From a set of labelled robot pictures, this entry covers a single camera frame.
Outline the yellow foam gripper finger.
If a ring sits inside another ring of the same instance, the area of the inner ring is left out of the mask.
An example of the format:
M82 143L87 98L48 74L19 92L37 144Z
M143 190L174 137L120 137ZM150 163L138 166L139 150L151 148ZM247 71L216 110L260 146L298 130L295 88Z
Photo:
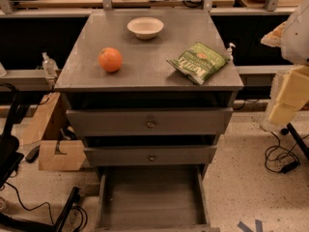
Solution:
M283 76L280 91L268 120L274 125L290 123L309 102L309 67L296 65Z
M265 34L261 39L261 44L270 46L270 47L280 47L283 30L286 22L282 22L276 28L274 28L269 33Z

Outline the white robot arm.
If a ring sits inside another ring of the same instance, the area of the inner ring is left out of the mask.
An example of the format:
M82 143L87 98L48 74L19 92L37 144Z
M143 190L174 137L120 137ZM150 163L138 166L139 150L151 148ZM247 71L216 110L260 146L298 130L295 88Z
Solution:
M294 65L284 74L268 115L274 125L288 124L309 102L309 0L303 0L286 21L262 37L261 43L279 47L282 58Z

